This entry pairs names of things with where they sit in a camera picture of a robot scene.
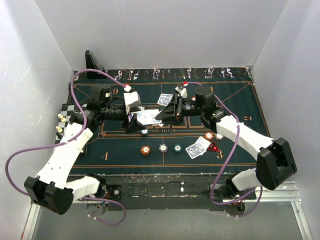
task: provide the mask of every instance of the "playing card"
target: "playing card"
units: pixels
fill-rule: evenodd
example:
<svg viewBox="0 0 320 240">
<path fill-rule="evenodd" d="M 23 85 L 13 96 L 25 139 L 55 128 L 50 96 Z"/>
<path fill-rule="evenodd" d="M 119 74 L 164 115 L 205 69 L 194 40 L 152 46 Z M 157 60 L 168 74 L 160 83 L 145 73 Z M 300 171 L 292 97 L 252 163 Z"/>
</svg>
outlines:
<svg viewBox="0 0 320 240">
<path fill-rule="evenodd" d="M 140 111 L 132 111 L 131 114 L 137 114 L 137 113 L 140 113 L 141 111 L 145 110 L 144 106 L 138 106 L 138 108 L 140 109 Z"/>
<path fill-rule="evenodd" d="M 172 96 L 173 96 L 172 94 L 161 93 L 157 104 L 162 105 L 162 106 L 167 106 L 170 103 Z"/>
<path fill-rule="evenodd" d="M 209 142 L 207 139 L 203 138 L 202 136 L 199 137 L 195 143 L 200 143 L 204 149 L 207 149 L 211 144 L 211 142 Z"/>
<path fill-rule="evenodd" d="M 185 150 L 191 159 L 194 159 L 207 151 L 199 142 L 188 146 Z"/>
<path fill-rule="evenodd" d="M 158 126 L 162 123 L 161 120 L 156 120 L 155 117 L 159 114 L 159 109 L 151 109 L 136 112 L 136 118 L 142 125 Z"/>
<path fill-rule="evenodd" d="M 129 114 L 129 115 L 128 115 L 129 123 L 131 122 L 131 119 L 132 119 L 133 116 L 134 116 L 133 114 Z"/>
</svg>

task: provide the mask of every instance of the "white backdrop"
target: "white backdrop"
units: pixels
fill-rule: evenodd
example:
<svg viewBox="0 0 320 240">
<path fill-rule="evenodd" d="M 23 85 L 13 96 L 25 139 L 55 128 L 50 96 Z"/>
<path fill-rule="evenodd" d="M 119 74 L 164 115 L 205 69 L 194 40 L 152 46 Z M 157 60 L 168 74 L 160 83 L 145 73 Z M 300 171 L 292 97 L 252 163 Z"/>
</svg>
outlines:
<svg viewBox="0 0 320 240">
<path fill-rule="evenodd" d="M 23 148 L 52 144 L 73 72 L 33 0 L 0 0 L 0 238 L 20 239 L 30 198 L 5 174 L 7 158 Z M 49 150 L 23 153 L 9 171 L 24 189 L 48 161 Z"/>
<path fill-rule="evenodd" d="M 313 238 L 320 239 L 320 2 L 289 0 L 253 66 L 263 113 L 274 138 L 287 139 L 292 177 Z"/>
<path fill-rule="evenodd" d="M 74 70 L 252 66 L 288 0 L 35 0 Z"/>
</svg>

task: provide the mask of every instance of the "number 2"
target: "number 2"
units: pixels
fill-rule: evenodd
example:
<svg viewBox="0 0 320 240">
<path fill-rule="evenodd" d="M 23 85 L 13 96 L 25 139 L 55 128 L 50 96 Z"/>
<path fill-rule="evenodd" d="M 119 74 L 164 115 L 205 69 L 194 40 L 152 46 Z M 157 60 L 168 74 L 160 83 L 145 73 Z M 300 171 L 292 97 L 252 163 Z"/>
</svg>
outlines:
<svg viewBox="0 0 320 240">
<path fill-rule="evenodd" d="M 245 121 L 251 120 L 252 121 L 252 116 L 244 116 L 243 119 Z"/>
<path fill-rule="evenodd" d="M 218 159 L 222 159 L 224 156 L 222 155 L 222 151 L 221 150 L 219 150 L 219 155 L 218 156 L 216 156 Z"/>
</svg>

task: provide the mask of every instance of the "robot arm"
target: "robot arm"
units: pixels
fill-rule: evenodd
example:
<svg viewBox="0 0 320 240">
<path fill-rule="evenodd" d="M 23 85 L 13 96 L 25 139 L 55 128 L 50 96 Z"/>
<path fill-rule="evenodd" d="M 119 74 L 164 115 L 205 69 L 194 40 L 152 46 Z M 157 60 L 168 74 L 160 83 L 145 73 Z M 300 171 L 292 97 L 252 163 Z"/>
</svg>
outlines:
<svg viewBox="0 0 320 240">
<path fill-rule="evenodd" d="M 66 144 L 56 147 L 49 161 L 36 177 L 29 176 L 24 182 L 24 187 L 35 204 L 62 215 L 70 208 L 73 201 L 84 196 L 104 197 L 106 179 L 93 174 L 72 182 L 67 182 L 67 178 L 83 147 L 103 120 L 124 120 L 126 132 L 134 128 L 135 125 L 127 124 L 127 116 L 128 112 L 136 110 L 135 107 L 140 104 L 140 98 L 131 87 L 125 90 L 128 92 L 122 98 L 124 104 L 111 105 L 113 100 L 120 98 L 112 98 L 109 85 L 95 84 L 91 87 L 90 97 L 80 103 L 87 118 L 86 129 L 75 140 L 68 142 L 81 131 L 84 125 L 83 114 L 76 109 L 60 141 Z"/>
<path fill-rule="evenodd" d="M 237 123 L 233 116 L 227 115 L 217 107 L 215 94 L 210 87 L 197 86 L 194 100 L 185 98 L 182 89 L 182 86 L 175 89 L 176 93 L 171 102 L 157 115 L 157 120 L 162 120 L 164 124 L 178 125 L 183 122 L 184 116 L 200 116 L 205 127 L 233 142 L 236 140 L 239 125 L 238 145 L 257 161 L 256 168 L 238 172 L 227 179 L 226 185 L 223 186 L 224 192 L 235 196 L 241 191 L 260 186 L 274 190 L 297 172 L 292 151 L 286 140 L 274 140 L 255 132 L 243 122 Z"/>
</svg>

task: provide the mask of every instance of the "white poker chip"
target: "white poker chip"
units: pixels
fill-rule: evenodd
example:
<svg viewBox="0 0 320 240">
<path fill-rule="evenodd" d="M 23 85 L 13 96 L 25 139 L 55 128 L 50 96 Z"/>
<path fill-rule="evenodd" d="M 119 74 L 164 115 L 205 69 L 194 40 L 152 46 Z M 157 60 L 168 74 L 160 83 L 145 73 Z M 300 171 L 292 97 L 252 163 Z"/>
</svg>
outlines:
<svg viewBox="0 0 320 240">
<path fill-rule="evenodd" d="M 217 133 L 215 135 L 215 139 L 217 139 L 218 141 L 222 140 L 224 138 L 224 136 L 222 136 L 221 134 Z"/>
<path fill-rule="evenodd" d="M 165 144 L 161 144 L 161 145 L 159 146 L 159 150 L 160 150 L 162 153 L 165 153 L 165 152 L 168 150 L 168 147 L 167 147 L 167 145 L 165 145 Z"/>
</svg>

